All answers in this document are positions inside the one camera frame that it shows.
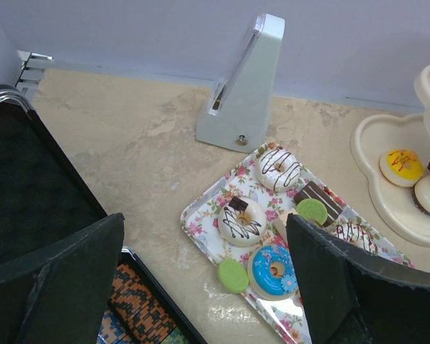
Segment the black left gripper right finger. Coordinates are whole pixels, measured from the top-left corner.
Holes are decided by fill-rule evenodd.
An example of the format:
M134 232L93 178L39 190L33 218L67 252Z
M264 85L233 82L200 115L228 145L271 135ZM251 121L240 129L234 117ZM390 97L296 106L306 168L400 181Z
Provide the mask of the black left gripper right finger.
M287 217L287 242L313 343L430 343L430 273Z

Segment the cream cake slice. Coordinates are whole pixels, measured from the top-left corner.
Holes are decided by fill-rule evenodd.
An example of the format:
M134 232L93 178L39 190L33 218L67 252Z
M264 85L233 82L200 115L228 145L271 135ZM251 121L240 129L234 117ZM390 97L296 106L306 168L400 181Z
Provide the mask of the cream cake slice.
M273 221L274 228L277 230L284 242L287 242L287 217L288 213L283 212Z

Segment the yellow glazed donut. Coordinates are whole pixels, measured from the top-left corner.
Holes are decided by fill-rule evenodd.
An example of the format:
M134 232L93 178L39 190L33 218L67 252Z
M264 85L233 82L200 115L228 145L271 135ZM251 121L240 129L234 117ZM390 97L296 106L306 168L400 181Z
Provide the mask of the yellow glazed donut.
M385 152L379 159L383 176L400 187L414 186L424 175L424 167L414 150L393 149Z

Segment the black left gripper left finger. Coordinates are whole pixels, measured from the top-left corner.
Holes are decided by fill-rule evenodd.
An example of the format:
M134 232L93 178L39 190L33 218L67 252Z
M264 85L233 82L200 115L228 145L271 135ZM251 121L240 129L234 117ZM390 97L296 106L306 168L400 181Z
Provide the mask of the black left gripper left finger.
M124 240L111 214L0 264L0 343L95 343Z

